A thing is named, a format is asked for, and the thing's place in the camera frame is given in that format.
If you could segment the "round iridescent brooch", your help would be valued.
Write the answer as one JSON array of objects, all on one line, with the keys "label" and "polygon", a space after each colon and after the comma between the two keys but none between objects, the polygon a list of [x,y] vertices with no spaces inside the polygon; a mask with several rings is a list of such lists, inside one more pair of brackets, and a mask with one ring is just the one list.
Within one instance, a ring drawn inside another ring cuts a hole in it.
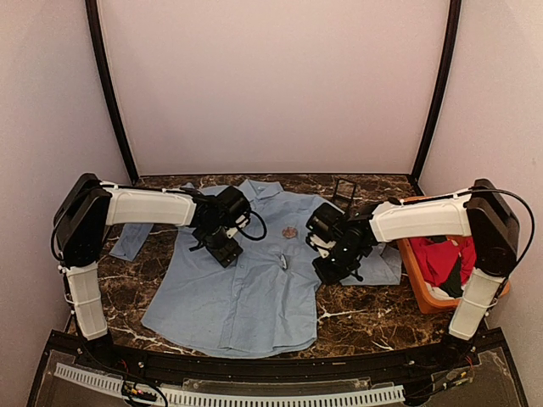
[{"label": "round iridescent brooch", "polygon": [[295,227],[288,226],[288,227],[283,229],[282,235],[286,239],[293,239],[293,238],[296,238],[298,236],[298,230]]}]

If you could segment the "light blue shirt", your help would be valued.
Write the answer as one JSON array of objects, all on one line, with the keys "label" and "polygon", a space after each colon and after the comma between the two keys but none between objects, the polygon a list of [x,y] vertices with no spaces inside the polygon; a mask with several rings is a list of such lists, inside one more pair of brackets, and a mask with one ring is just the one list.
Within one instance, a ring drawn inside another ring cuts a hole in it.
[{"label": "light blue shirt", "polygon": [[[300,351],[317,338],[316,291],[305,242],[305,225],[323,203],[313,194],[287,192],[277,182],[244,181],[241,192],[265,221],[268,234],[252,242],[241,234],[240,257],[223,268],[206,250],[194,250],[189,228],[181,228],[165,278],[142,318],[143,326],[170,342],[224,358],[254,359]],[[284,228],[298,236],[286,239]],[[262,234],[254,218],[244,230]],[[283,270],[279,255],[287,257]]]}]

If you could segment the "round floral brooch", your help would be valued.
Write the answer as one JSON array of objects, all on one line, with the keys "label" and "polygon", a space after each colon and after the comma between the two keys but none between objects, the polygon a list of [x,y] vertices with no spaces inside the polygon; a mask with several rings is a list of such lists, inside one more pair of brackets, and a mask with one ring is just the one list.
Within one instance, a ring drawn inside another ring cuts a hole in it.
[{"label": "round floral brooch", "polygon": [[279,262],[280,262],[281,268],[282,268],[283,270],[287,270],[287,269],[288,269],[288,261],[287,261],[287,257],[286,257],[284,254],[280,254],[280,255],[279,255]]}]

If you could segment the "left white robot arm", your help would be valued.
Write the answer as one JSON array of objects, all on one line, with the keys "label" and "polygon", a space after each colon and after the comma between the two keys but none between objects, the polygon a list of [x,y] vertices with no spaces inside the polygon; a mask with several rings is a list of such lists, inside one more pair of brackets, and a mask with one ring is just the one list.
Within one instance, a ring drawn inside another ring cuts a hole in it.
[{"label": "left white robot arm", "polygon": [[127,187],[86,173],[77,180],[53,218],[51,249],[59,262],[87,357],[102,370],[120,362],[119,349],[104,336],[108,325],[98,285],[98,257],[114,225],[164,224],[191,229],[194,250],[206,249],[223,267],[242,252],[235,235],[249,222],[249,200],[236,187],[217,195],[192,188]]}]

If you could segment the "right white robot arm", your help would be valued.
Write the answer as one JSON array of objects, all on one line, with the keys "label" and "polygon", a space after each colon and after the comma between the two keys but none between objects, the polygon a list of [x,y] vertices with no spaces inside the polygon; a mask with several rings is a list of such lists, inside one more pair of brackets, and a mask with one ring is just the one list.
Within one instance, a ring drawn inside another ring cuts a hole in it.
[{"label": "right white robot arm", "polygon": [[524,202],[482,178],[445,195],[371,203],[353,215],[323,203],[306,223],[306,241],[318,253],[313,267],[322,283],[334,284],[358,276],[362,258],[381,243],[437,236],[472,240],[476,260],[451,317],[450,336],[433,350],[435,363],[450,368],[526,254],[518,248],[519,220],[507,198]]}]

